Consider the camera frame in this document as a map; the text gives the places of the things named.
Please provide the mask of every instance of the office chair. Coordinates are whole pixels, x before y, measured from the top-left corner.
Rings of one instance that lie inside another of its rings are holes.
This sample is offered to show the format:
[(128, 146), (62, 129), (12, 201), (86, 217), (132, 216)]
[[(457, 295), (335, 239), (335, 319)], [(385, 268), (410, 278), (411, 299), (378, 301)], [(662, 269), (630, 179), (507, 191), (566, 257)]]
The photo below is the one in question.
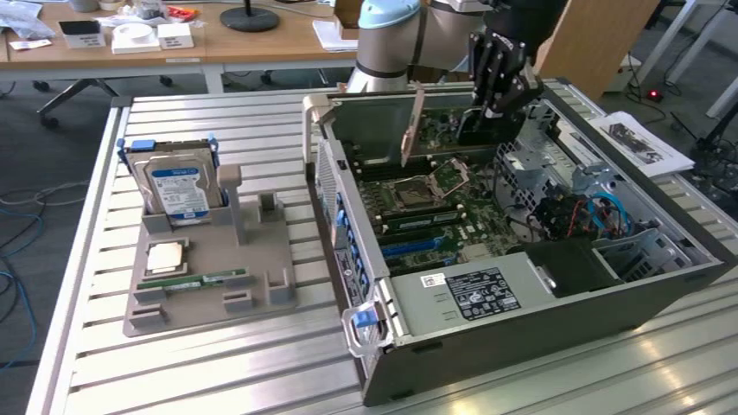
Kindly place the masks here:
[[(174, 84), (172, 79), (164, 75), (159, 76), (159, 82), (164, 86), (172, 86)], [(67, 89), (64, 89), (62, 93), (52, 98), (51, 101), (47, 102), (42, 109), (36, 111), (36, 114), (39, 115), (39, 122), (42, 123), (42, 125), (44, 125), (50, 129), (54, 129), (59, 126), (59, 119), (48, 117), (48, 113), (64, 102), (67, 102), (70, 98), (80, 93), (88, 86), (99, 87), (111, 97), (119, 96), (114, 88), (111, 88), (111, 86), (106, 83), (106, 80), (100, 78), (86, 78), (82, 80), (76, 80), (75, 83)], [(34, 88), (36, 88), (42, 92), (46, 92), (48, 91), (48, 83), (34, 81)]]

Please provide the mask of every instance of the desk leg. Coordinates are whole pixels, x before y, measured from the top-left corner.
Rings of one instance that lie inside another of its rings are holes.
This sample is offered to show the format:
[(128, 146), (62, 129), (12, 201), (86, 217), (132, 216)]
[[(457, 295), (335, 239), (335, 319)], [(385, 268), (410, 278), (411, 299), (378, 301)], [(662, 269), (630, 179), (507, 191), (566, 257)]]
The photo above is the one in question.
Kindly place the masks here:
[(672, 26), (669, 26), (669, 30), (662, 36), (661, 41), (658, 41), (658, 45), (654, 48), (654, 51), (650, 53), (649, 58), (646, 59), (646, 62), (643, 63), (643, 66), (641, 67), (641, 70), (635, 75), (635, 78), (641, 83), (649, 76), (649, 73), (654, 68), (654, 66), (657, 65), (658, 60), (664, 56), (665, 51), (669, 48), (669, 45), (674, 41), (674, 38), (677, 37), (677, 33), (680, 33), (680, 29), (686, 24), (688, 19), (690, 18), (692, 13), (694, 12), (698, 6), (698, 2), (700, 0), (688, 0), (688, 4), (685, 4), (685, 6), (682, 7), (682, 11), (680, 12), (680, 15), (674, 19)]
[(713, 19), (713, 22), (708, 25), (705, 30), (702, 30), (702, 34), (700, 35), (697, 41), (694, 42), (694, 45), (692, 45), (690, 51), (684, 56), (682, 61), (676, 66), (674, 71), (669, 74), (668, 81), (673, 84), (677, 83), (680, 80), (680, 77), (682, 77), (684, 71), (688, 70), (688, 67), (690, 67), (692, 63), (694, 62), (694, 59), (697, 58), (697, 55), (705, 48), (705, 45), (708, 44), (709, 40), (713, 38), (713, 34), (716, 33), (717, 28), (720, 27), (724, 20), (728, 18), (728, 15), (733, 14), (732, 11), (722, 10), (720, 14), (716, 16), (716, 19)]
[(737, 95), (738, 95), (738, 78), (736, 78), (734, 83), (730, 84), (724, 94), (717, 99), (716, 104), (708, 110), (708, 116), (710, 118), (720, 117), (720, 115), (724, 113), (725, 108), (732, 103)]
[(223, 65), (203, 65), (203, 74), (206, 75), (208, 93), (224, 93), (223, 80), (220, 79), (223, 72)]

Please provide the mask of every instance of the aluminum table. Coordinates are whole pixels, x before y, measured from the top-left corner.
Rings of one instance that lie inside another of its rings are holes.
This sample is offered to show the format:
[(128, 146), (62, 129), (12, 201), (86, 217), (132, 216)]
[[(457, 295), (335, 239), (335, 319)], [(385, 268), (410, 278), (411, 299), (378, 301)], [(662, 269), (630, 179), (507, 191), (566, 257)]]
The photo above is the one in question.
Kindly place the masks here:
[[(601, 114), (573, 87), (549, 85), (585, 117)], [(111, 109), (28, 414), (734, 413), (736, 272), (629, 333), (362, 406), (303, 176), (302, 97), (318, 91), (139, 98)], [(278, 316), (128, 338), (142, 199), (115, 140), (211, 131), (222, 162), (242, 165), (242, 199), (275, 190), (285, 200), (299, 305)], [(736, 223), (692, 185), (678, 176), (658, 184), (738, 252)]]

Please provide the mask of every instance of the floor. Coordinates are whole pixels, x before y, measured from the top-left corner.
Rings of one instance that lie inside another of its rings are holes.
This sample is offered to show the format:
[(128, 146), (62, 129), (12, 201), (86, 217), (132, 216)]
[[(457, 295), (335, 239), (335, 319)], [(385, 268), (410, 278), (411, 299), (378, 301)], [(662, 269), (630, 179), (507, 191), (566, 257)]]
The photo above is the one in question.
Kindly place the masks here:
[[(649, 51), (657, 44), (666, 26), (661, 24), (656, 30), (646, 31), (634, 46), (633, 55), (645, 60)], [(643, 89), (656, 86), (662, 79), (660, 70), (670, 64), (680, 50), (680, 42), (662, 59), (658, 70), (645, 82)], [(705, 117), (709, 109), (725, 87), (738, 74), (738, 61), (710, 49), (704, 52), (700, 66), (688, 71), (681, 82), (684, 95), (666, 95), (661, 104), (662, 110), (686, 114), (696, 125), (696, 131), (706, 131), (716, 123)], [(331, 81), (346, 81), (346, 70), (327, 70)], [(317, 71), (279, 71), (274, 74), (275, 85), (264, 86), (259, 81), (259, 73), (246, 77), (232, 77), (234, 84), (226, 88), (228, 92), (266, 88), (301, 88), (321, 86)], [(146, 77), (130, 80), (111, 80), (110, 85), (123, 95), (150, 96), (167, 94), (204, 93), (206, 84), (202, 77), (176, 76), (171, 88), (162, 86), (158, 78)], [(70, 82), (51, 82), (54, 92), (60, 91)], [(0, 85), (0, 91), (8, 89), (8, 84)], [(91, 88), (74, 101), (74, 105), (63, 105), (54, 113), (62, 126), (50, 131), (39, 125), (36, 109), (51, 97), (51, 93), (39, 93), (30, 82), (18, 84), (15, 91), (0, 99), (0, 194), (19, 188), (42, 189), (63, 182), (78, 182), (90, 178), (98, 153), (98, 138), (102, 134), (108, 107), (108, 97)], [(609, 111), (627, 111), (641, 122), (658, 117), (658, 113), (629, 101), (621, 94), (607, 95), (599, 104)], [(660, 135), (680, 150), (692, 147), (692, 138), (670, 127), (672, 121), (664, 120), (649, 125)], [(736, 137), (738, 125), (732, 126), (729, 137)], [(55, 195), (54, 200), (71, 200), (84, 195), (84, 188), (72, 188)], [(18, 194), (11, 197), (28, 197)], [(40, 206), (30, 204), (16, 207), (15, 212), (36, 213)], [(24, 412), (34, 376), (39, 364), (42, 348), (48, 324), (54, 314), (55, 299), (64, 275), (68, 252), (80, 216), (82, 204), (63, 207), (48, 207), (43, 219), (44, 230), (39, 239), (18, 255), (10, 258), (16, 275), (22, 278), (30, 293), (30, 300), (39, 325), (39, 339), (30, 353), (23, 357), (22, 364), (0, 371), (0, 414)], [(0, 241), (6, 241), (27, 226), (30, 218), (0, 216)], [(10, 306), (11, 294), (0, 297), (0, 316)], [(23, 307), (16, 307), (10, 318), (0, 325), (0, 367), (10, 361), (30, 339), (30, 324)]]

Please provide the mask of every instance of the hard drive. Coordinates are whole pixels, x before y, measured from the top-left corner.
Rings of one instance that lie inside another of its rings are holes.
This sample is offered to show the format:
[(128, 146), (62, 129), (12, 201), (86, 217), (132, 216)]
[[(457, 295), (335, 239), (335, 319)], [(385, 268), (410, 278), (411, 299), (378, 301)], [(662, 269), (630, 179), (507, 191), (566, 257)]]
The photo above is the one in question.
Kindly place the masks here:
[(210, 220), (210, 209), (224, 205), (216, 182), (216, 140), (158, 143), (119, 142), (144, 199), (147, 214), (166, 214), (175, 226)]

